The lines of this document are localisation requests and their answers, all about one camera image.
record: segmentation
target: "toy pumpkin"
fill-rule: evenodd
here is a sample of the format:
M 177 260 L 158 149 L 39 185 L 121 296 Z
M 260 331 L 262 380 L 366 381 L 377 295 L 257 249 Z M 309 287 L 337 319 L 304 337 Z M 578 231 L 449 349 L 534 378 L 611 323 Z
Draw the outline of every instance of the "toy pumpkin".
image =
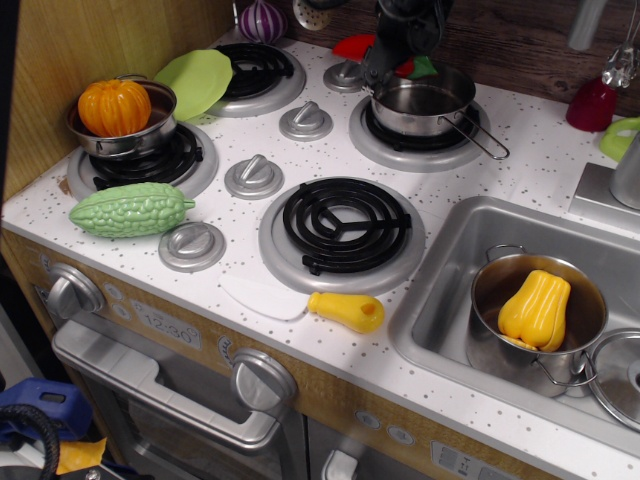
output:
M 99 137 L 122 137 L 145 128 L 151 100 L 145 88 L 131 80 L 105 80 L 89 85 L 78 100 L 85 127 Z

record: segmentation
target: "green bitter melon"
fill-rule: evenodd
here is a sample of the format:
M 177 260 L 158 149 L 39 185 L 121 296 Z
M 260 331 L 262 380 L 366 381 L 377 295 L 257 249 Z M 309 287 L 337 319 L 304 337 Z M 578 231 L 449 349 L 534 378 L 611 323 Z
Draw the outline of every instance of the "green bitter melon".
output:
M 138 237 L 178 225 L 196 202 L 165 183 L 137 183 L 96 192 L 78 203 L 69 219 L 100 237 Z

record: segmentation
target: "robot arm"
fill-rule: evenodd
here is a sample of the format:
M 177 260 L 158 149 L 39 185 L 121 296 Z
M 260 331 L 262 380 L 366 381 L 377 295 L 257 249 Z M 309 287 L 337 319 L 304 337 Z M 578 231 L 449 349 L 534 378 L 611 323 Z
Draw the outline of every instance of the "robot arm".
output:
M 335 8 L 349 0 L 305 0 L 312 8 Z M 378 0 L 373 47 L 362 61 L 365 83 L 384 84 L 395 68 L 414 55 L 427 55 L 440 44 L 454 0 Z

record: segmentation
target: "saucepan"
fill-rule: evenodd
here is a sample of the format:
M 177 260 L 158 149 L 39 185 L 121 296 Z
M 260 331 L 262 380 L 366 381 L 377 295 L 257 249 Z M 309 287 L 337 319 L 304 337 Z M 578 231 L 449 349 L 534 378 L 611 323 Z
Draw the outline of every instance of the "saucepan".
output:
M 82 148 L 97 158 L 107 160 L 127 160 L 148 155 L 167 143 L 175 133 L 177 121 L 173 116 L 176 95 L 162 83 L 131 76 L 118 77 L 133 80 L 142 85 L 151 100 L 151 117 L 140 132 L 122 137 L 97 137 L 82 123 L 75 102 L 67 113 L 67 126 L 75 133 Z
M 393 76 L 387 83 L 376 86 L 371 106 L 378 122 L 391 131 L 416 137 L 433 137 L 455 129 L 490 157 L 496 160 L 507 158 L 509 150 L 467 114 L 476 95 L 473 80 L 454 67 L 432 63 L 438 71 L 436 75 L 415 80 Z M 494 155 L 474 137 L 467 135 L 459 127 L 463 120 L 482 130 L 505 153 Z
M 546 397 L 555 397 L 570 387 L 590 383 L 597 373 L 587 349 L 602 335 L 608 321 L 607 306 L 600 290 L 570 263 L 529 254 L 521 246 L 497 245 L 487 251 L 487 258 L 506 248 L 517 248 L 521 253 L 489 261 L 478 271 L 471 286 L 472 307 L 467 332 L 469 363 L 478 370 Z M 500 309 L 533 270 L 557 275 L 571 285 L 565 338 L 555 352 L 520 347 L 505 339 L 498 329 Z M 587 364 L 592 372 L 588 378 L 584 374 Z

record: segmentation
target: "stainless steel sink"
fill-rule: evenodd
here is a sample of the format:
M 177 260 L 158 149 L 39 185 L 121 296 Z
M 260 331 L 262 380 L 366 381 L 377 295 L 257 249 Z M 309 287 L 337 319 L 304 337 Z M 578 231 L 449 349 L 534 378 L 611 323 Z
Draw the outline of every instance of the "stainless steel sink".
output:
M 637 455 L 640 433 L 602 407 L 589 388 L 548 398 L 474 370 L 466 356 L 471 283 L 486 251 L 522 245 L 586 273 L 609 309 L 607 331 L 640 328 L 640 243 L 508 202 L 475 197 L 454 206 L 390 322 L 396 349 L 425 370 Z

